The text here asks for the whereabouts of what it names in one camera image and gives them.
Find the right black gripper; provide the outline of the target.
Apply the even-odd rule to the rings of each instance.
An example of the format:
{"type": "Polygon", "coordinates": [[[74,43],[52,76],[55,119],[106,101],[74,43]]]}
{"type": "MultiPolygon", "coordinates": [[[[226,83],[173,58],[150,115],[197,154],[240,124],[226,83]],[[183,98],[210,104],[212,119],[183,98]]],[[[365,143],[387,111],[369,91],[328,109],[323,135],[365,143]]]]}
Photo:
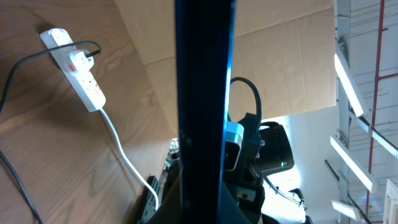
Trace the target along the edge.
{"type": "Polygon", "coordinates": [[[259,120],[256,115],[248,113],[238,123],[244,127],[241,153],[236,168],[232,171],[223,171],[223,181],[244,216],[250,223],[259,223],[265,199],[262,176],[255,165],[262,143],[259,120]]]}

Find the blue screen smartphone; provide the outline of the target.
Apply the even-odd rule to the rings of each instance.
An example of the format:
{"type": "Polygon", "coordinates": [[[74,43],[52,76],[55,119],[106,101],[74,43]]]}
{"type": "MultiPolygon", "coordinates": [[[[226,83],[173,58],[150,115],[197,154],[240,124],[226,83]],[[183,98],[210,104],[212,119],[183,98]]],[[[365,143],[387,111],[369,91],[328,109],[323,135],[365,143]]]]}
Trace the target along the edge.
{"type": "Polygon", "coordinates": [[[235,2],[177,0],[182,223],[218,223],[235,2]]]}

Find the white power strip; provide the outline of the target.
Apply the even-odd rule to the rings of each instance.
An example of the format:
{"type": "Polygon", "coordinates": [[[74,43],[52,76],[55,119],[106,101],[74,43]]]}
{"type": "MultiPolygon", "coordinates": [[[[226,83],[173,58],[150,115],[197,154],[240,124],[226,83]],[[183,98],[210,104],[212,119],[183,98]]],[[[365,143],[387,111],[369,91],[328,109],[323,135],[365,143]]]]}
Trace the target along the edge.
{"type": "Polygon", "coordinates": [[[48,49],[66,46],[51,52],[52,57],[87,110],[89,112],[101,110],[106,103],[106,97],[90,72],[94,65],[94,58],[86,56],[89,51],[77,49],[75,42],[64,29],[47,30],[40,34],[40,38],[48,49]]]}

